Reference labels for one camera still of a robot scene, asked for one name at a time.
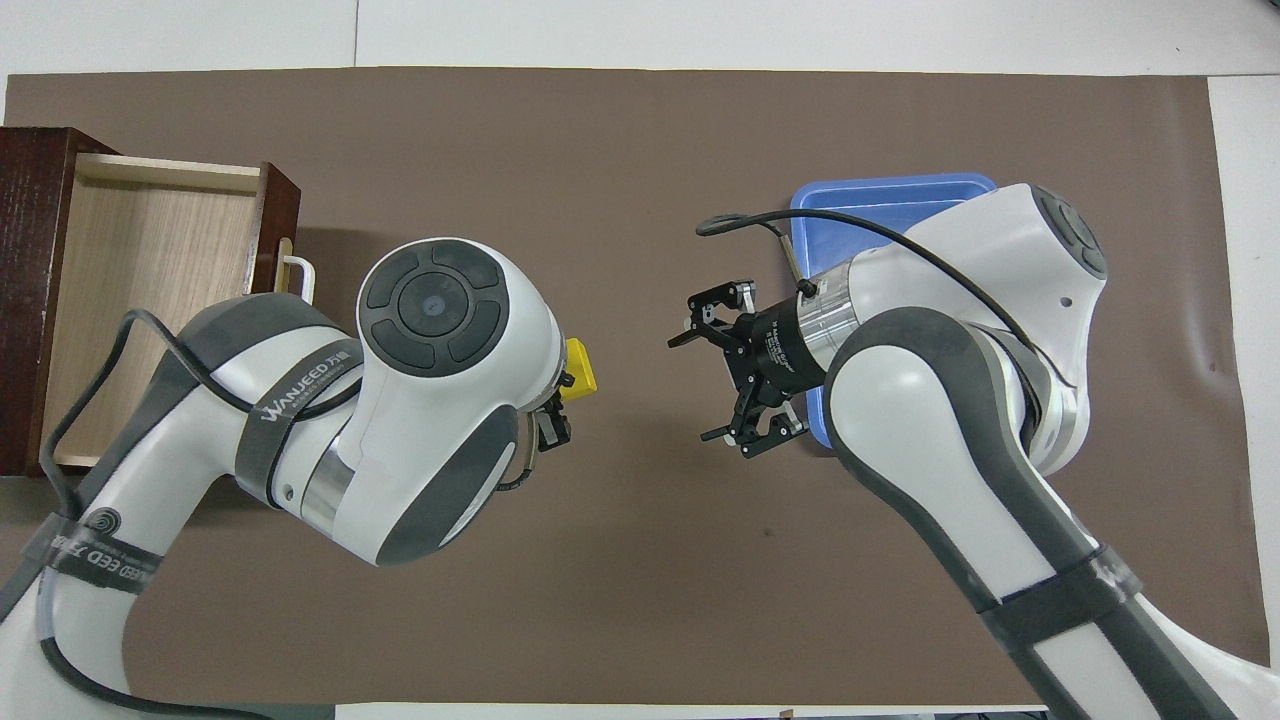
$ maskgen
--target wooden cabinet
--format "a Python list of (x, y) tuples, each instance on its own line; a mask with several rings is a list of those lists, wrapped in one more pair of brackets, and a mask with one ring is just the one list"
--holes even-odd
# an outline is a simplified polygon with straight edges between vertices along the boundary
[[(275, 290), (300, 196), (270, 163), (128, 158), (72, 128), (0, 128), (0, 474), (40, 471), (40, 443), (127, 310), (151, 310), (178, 332), (212, 302)], [(161, 354), (136, 325), (59, 462), (96, 461)]]

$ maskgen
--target brown mat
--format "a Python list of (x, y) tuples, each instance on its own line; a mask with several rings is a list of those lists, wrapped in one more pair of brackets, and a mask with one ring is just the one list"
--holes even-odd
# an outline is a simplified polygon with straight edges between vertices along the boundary
[[(602, 391), (573, 443), (447, 552), (378, 570), (220, 483), (142, 596), (137, 692), (282, 702), (996, 703), (1036, 698), (924, 544), (812, 439), (742, 461), (687, 295), (786, 274), (765, 233), (815, 179), (977, 170), (1069, 197), (1112, 279), (1094, 419), (1056, 487), (1204, 639), (1266, 661), (1222, 211), (1201, 78), (346, 69), (32, 76), (8, 124), (302, 188), (317, 305), (461, 234), (521, 265)], [(0, 488), (0, 573), (52, 506)]]

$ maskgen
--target gray padding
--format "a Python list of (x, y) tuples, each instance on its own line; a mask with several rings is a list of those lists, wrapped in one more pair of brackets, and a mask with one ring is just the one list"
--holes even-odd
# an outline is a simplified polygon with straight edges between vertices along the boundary
[[(201, 310), (178, 333), (178, 340), (187, 343), (206, 368), (216, 370), (269, 337), (314, 325), (338, 327), (301, 297), (270, 292), (224, 300)], [(93, 503), (124, 456), (198, 384), (172, 354), (160, 359), (137, 410), (77, 488), (83, 507)], [(38, 562), (23, 560), (9, 577), (0, 589), (0, 621), (18, 605), (40, 570)]]
[(1078, 566), (1016, 592), (982, 614), (1005, 652), (1032, 647), (1106, 616), (1142, 592), (1142, 582), (1108, 547)]
[[(832, 445), (841, 462), (872, 492), (890, 503), (920, 534), (969, 602), (986, 612), (996, 601), (973, 574), (946, 533), (914, 500), (867, 466), (840, 437), (829, 401), (836, 375), (855, 354), (876, 346), (909, 350), (924, 360), (941, 380), (959, 421), (969, 455), (979, 474), (1009, 510), (1037, 550), (1062, 574), (1088, 562), (1094, 553), (1082, 528), (1044, 491), (1027, 464), (1009, 428), (1004, 377), (998, 359), (982, 331), (964, 325), (936, 310), (901, 307), (883, 313), (854, 331), (836, 354), (827, 374), (823, 409)], [(1062, 623), (1050, 618), (1048, 624)], [(1097, 626), (1125, 661), (1151, 698), (1162, 720), (1228, 720), (1234, 715), (1204, 679), (1134, 602), (1117, 606), (1096, 620)], [(1044, 667), (1033, 650), (1005, 647), (1023, 676), (1036, 688), (1057, 720), (1089, 720)]]
[(438, 238), (401, 247), (372, 269), (356, 324), (392, 369), (444, 378), (493, 351), (509, 309), (506, 273), (497, 260), (471, 243)]
[[(1074, 568), (1092, 555), (1094, 547), (1076, 520), (1048, 493), (1023, 456), (1018, 438), (1007, 432), (1010, 418), (1000, 359), (980, 333), (925, 307), (882, 313), (854, 331), (836, 354), (827, 374), (827, 397), (831, 397), (831, 384), (840, 368), (861, 350), (886, 345), (919, 356), (942, 383), (969, 455), (992, 492), (1055, 570)], [(829, 407), (824, 413), (827, 427), (836, 430)], [(852, 457), (844, 442), (840, 448), (842, 461), (846, 456)], [(910, 516), (908, 521), (915, 525)], [(936, 538), (922, 536), (933, 547)], [(954, 552), (950, 543), (941, 550)]]
[(398, 565), (439, 550), (503, 451), (516, 442), (516, 433), (515, 407), (503, 405), (490, 413), (396, 521), (378, 550), (378, 565)]
[(1097, 626), (1151, 698), (1161, 720), (1235, 720), (1231, 708), (1140, 605), (1125, 603), (1100, 618)]
[(1044, 416), (1043, 402), (1053, 389), (1053, 379), (1050, 377), (1048, 368), (1044, 366), (1041, 359), (1030, 348), (1018, 342), (1014, 333), (984, 325), (974, 327), (1000, 343), (1000, 347), (1005, 348), (1005, 352), (1014, 361), (1014, 369), (1018, 370), (1018, 379), (1023, 383), (1023, 396), (1027, 405), (1027, 418), (1023, 420), (1023, 429), (1019, 433), (1019, 439), (1025, 451), (1030, 448), (1032, 437), (1036, 434)]
[(236, 482), (244, 492), (268, 507), (279, 507), (271, 497), (271, 478), (298, 414), (362, 363), (358, 340), (335, 340), (298, 360), (262, 393), (244, 419), (236, 447)]
[(133, 594), (147, 588), (164, 560), (56, 512), (45, 519), (22, 555), (92, 585)]

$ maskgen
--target blue plastic tray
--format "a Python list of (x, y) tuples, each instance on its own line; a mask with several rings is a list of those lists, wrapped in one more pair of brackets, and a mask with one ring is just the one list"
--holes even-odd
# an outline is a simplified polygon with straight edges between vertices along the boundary
[[(791, 199), (791, 206), (840, 210), (904, 232), (931, 215), (993, 190), (996, 183), (977, 173), (827, 181), (801, 187)], [(791, 220), (791, 240), (805, 277), (890, 242), (870, 231), (810, 218)], [(808, 402), (813, 437), (831, 447), (822, 416), (820, 387), (809, 391)]]

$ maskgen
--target yellow object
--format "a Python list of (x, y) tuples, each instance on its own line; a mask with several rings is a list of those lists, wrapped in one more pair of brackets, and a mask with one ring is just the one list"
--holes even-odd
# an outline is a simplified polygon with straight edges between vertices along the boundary
[(595, 392), (595, 373), (591, 372), (591, 359), (586, 356), (586, 346), (576, 337), (564, 342), (567, 350), (564, 372), (573, 375), (573, 387), (561, 388), (561, 400), (577, 400)]

